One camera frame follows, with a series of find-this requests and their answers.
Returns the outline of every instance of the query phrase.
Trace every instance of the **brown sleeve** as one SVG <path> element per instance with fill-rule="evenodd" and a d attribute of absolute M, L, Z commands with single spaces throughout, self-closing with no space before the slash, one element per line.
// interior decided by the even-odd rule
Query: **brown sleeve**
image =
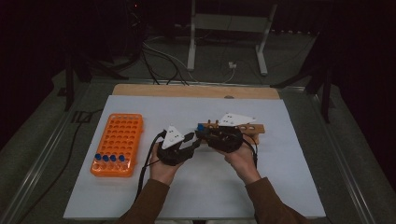
<path fill-rule="evenodd" d="M 160 181 L 149 179 L 140 192 L 136 202 L 117 220 L 116 224 L 151 224 L 163 209 L 169 186 Z"/>
<path fill-rule="evenodd" d="M 260 224 L 309 223 L 308 219 L 280 201 L 268 178 L 248 184 L 246 189 Z"/>

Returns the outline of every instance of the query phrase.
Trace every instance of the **white metal frame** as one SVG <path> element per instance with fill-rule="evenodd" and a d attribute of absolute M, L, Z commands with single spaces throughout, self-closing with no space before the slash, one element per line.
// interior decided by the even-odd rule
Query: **white metal frame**
<path fill-rule="evenodd" d="M 257 32 L 262 33 L 262 42 L 256 46 L 257 60 L 262 76 L 268 75 L 267 66 L 265 64 L 264 56 L 262 54 L 268 34 L 271 30 L 272 21 L 276 12 L 276 5 L 272 5 L 270 14 L 267 18 L 244 17 L 244 16 L 227 16 L 227 15 L 209 15 L 195 12 L 195 1 L 191 0 L 191 36 L 189 59 L 187 60 L 187 69 L 194 70 L 195 66 L 195 30 L 196 29 L 210 29 L 210 30 L 231 30 L 243 32 Z"/>

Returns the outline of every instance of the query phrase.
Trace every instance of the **white table surface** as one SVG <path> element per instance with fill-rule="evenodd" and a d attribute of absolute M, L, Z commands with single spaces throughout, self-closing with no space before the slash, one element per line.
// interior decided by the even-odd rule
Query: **white table surface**
<path fill-rule="evenodd" d="M 268 176 L 283 203 L 306 217 L 325 217 L 289 113 L 282 100 L 214 99 L 110 95 L 82 164 L 64 218 L 117 218 L 129 209 L 138 177 L 154 137 L 170 124 L 183 134 L 200 122 L 225 113 L 256 118 L 260 134 L 258 170 Z M 138 164 L 132 177 L 96 177 L 90 173 L 107 118 L 112 113 L 138 113 L 144 119 Z M 147 170 L 145 183 L 149 177 Z M 242 180 L 223 157 L 201 145 L 177 171 L 159 218 L 252 218 L 254 213 Z"/>

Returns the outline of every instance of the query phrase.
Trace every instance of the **orange test tube rack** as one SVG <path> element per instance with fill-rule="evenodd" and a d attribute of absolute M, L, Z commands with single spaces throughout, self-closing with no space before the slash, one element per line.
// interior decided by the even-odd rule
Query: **orange test tube rack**
<path fill-rule="evenodd" d="M 91 173 L 104 177 L 131 176 L 142 132 L 140 114 L 111 114 L 93 158 Z"/>

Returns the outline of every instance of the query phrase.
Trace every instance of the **cable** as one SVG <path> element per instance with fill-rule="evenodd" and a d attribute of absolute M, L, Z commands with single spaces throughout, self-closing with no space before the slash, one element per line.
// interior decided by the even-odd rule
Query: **cable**
<path fill-rule="evenodd" d="M 152 149 L 154 148 L 154 145 L 155 145 L 155 143 L 157 142 L 157 140 L 158 140 L 160 137 L 165 136 L 165 135 L 166 135 L 166 130 L 163 130 L 161 133 L 159 133 L 159 134 L 157 134 L 157 136 L 155 136 L 154 140 L 152 140 L 151 146 L 149 147 L 149 150 L 148 150 L 148 156 L 146 157 L 145 164 L 143 165 L 142 170 L 140 171 L 139 183 L 138 183 L 138 186 L 137 186 L 137 193 L 136 193 L 136 196 L 134 197 L 134 202 L 136 202 L 137 197 L 139 197 L 139 194 L 140 194 L 140 192 L 142 191 L 142 188 L 143 188 L 143 180 L 144 180 L 144 178 L 145 178 L 146 170 L 147 170 L 147 168 L 148 168 L 148 166 L 149 166 L 149 158 L 150 158 L 150 156 L 151 156 Z"/>
<path fill-rule="evenodd" d="M 166 55 L 166 56 L 168 56 L 168 57 L 170 57 L 170 58 L 175 59 L 175 60 L 178 61 L 181 65 L 183 65 L 183 67 L 184 67 L 184 68 L 186 69 L 186 71 L 187 71 L 187 74 L 189 74 L 190 78 L 191 78 L 193 81 L 200 83 L 200 81 L 196 80 L 196 79 L 191 75 L 191 73 L 188 71 L 188 68 L 187 68 L 186 64 L 184 64 L 180 59 L 178 59 L 178 58 L 176 58 L 176 57 L 174 57 L 174 56 L 172 56 L 172 55 L 170 55 L 170 54 L 167 54 L 167 53 L 158 51 L 158 50 L 156 50 L 156 49 L 153 49 L 152 47 L 150 47 L 150 46 L 147 45 L 146 43 L 143 43 L 143 45 L 145 45 L 148 49 L 152 49 L 153 51 L 156 51 L 156 52 L 158 52 L 158 53 L 161 53 L 161 54 L 163 54 L 163 55 Z"/>
<path fill-rule="evenodd" d="M 17 222 L 18 224 L 23 222 L 23 220 L 27 217 L 27 215 L 29 215 L 29 213 L 35 208 L 35 206 L 47 195 L 47 193 L 51 190 L 51 188 L 55 185 L 55 183 L 58 181 L 58 179 L 64 173 L 64 170 L 67 168 L 67 165 L 69 164 L 70 159 L 72 157 L 73 147 L 76 142 L 78 130 L 81 127 L 81 125 L 83 124 L 82 121 L 89 119 L 93 114 L 95 114 L 97 112 L 101 112 L 101 111 L 103 111 L 103 109 L 95 110 L 92 112 L 82 111 L 82 112 L 88 113 L 88 115 L 84 119 L 81 120 L 81 122 L 79 123 L 79 125 L 77 126 L 77 128 L 75 130 L 75 133 L 74 133 L 73 139 L 72 139 L 72 144 L 69 148 L 69 153 L 67 156 L 66 163 L 64 164 L 64 167 L 62 168 L 61 172 L 55 177 L 55 179 L 50 183 L 50 185 L 47 187 L 47 189 L 40 195 L 40 197 L 37 200 L 35 200 L 35 202 L 29 207 L 29 209 L 23 214 L 23 216 L 20 217 L 20 219 Z"/>
<path fill-rule="evenodd" d="M 327 218 L 327 220 L 329 220 L 329 222 L 330 222 L 331 224 L 333 224 L 332 220 L 331 220 L 329 217 L 326 217 L 326 218 Z"/>
<path fill-rule="evenodd" d="M 151 78 L 152 78 L 153 82 L 157 83 L 157 85 L 160 85 L 160 83 L 158 82 L 157 78 L 154 76 L 155 73 L 153 72 L 151 65 L 149 65 L 149 63 L 148 63 L 148 61 L 146 59 L 146 55 L 145 55 L 144 51 L 142 52 L 142 57 L 143 57 L 143 63 L 146 65 L 146 67 L 148 69 L 148 72 L 151 75 Z"/>
<path fill-rule="evenodd" d="M 147 166 L 150 166 L 150 165 L 152 165 L 152 164 L 154 164 L 154 163 L 157 163 L 157 162 L 159 162 L 159 161 L 161 161 L 161 160 L 156 160 L 156 161 L 154 161 L 154 162 L 152 162 L 152 163 L 147 164 Z"/>
<path fill-rule="evenodd" d="M 231 75 L 231 77 L 228 78 L 226 81 L 221 82 L 220 84 L 225 84 L 225 83 L 229 82 L 231 79 L 233 79 L 233 75 L 235 75 L 235 68 L 233 68 L 233 74 Z"/>
<path fill-rule="evenodd" d="M 249 143 L 249 141 L 246 140 L 245 138 L 243 139 L 244 143 L 247 144 L 247 146 L 251 149 L 251 151 L 252 151 L 252 153 L 253 153 L 254 165 L 255 165 L 256 168 L 257 168 L 257 160 L 258 160 L 258 153 L 259 153 L 259 150 L 258 150 L 258 148 L 257 148 L 257 143 L 256 143 L 256 141 L 254 141 L 254 138 L 252 138 L 251 136 L 249 136 L 249 135 L 247 135 L 247 134 L 245 134 L 245 133 L 243 133 L 243 135 L 249 137 L 249 138 L 253 141 L 254 145 L 256 146 L 256 150 L 254 150 L 253 146 Z"/>
<path fill-rule="evenodd" d="M 186 80 L 183 78 L 183 76 L 181 75 L 180 70 L 178 69 L 177 65 L 173 62 L 173 60 L 172 60 L 168 55 L 166 55 L 166 54 L 164 54 L 164 53 L 162 53 L 162 52 L 159 52 L 158 50 L 154 50 L 154 49 L 152 49 L 152 48 L 143 47 L 143 49 L 144 49 L 144 50 L 149 50 L 149 51 L 154 52 L 154 53 L 148 53 L 148 52 L 145 52 L 145 53 L 150 54 L 150 55 L 155 56 L 155 57 L 159 57 L 159 58 L 165 59 L 166 61 L 170 62 L 170 63 L 175 67 L 176 72 L 175 72 L 175 74 L 174 74 L 171 78 L 168 79 L 168 82 L 166 83 L 166 85 L 168 85 L 173 79 L 175 79 L 177 76 L 179 76 L 179 77 L 180 77 L 180 82 L 181 82 L 183 85 L 189 86 L 189 84 L 187 83 L 187 81 L 186 81 Z"/>

